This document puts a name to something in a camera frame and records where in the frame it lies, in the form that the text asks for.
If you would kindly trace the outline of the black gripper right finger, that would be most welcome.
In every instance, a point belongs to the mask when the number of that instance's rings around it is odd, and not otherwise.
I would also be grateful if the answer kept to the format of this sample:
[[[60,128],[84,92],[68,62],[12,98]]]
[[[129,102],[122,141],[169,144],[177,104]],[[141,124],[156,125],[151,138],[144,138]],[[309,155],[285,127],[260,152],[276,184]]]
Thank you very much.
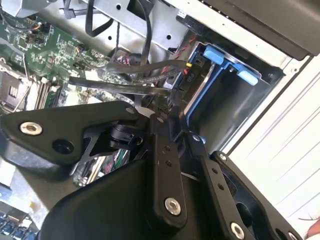
[[[184,170],[203,188],[205,213],[215,240],[300,240],[301,236],[222,151],[209,154],[182,110],[178,138],[185,144]]]

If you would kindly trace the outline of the person's hand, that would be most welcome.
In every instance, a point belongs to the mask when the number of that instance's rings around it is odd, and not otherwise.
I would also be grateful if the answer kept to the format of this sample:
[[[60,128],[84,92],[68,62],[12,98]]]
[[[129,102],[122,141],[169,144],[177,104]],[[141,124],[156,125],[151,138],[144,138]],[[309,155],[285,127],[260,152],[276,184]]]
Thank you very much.
[[[320,219],[318,219],[313,225],[308,229],[305,240],[319,240],[320,239]]]

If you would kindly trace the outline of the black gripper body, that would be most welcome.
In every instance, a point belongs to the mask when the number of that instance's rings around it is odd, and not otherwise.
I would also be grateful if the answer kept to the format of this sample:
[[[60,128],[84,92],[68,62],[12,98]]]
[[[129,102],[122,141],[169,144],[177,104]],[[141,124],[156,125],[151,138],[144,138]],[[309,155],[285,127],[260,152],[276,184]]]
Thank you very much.
[[[223,240],[198,181],[178,161],[142,159],[63,199],[46,216],[40,240]]]

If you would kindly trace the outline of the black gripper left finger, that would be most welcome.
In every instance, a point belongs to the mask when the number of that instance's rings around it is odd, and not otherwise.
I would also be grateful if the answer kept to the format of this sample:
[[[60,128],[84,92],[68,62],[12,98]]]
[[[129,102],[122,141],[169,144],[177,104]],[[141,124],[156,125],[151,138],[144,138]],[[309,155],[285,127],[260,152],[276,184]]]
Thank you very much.
[[[125,101],[10,113],[0,119],[0,154],[38,176],[60,180],[96,157],[128,150],[129,160],[147,163],[149,222],[180,229],[187,209],[180,161],[168,121],[145,116]]]

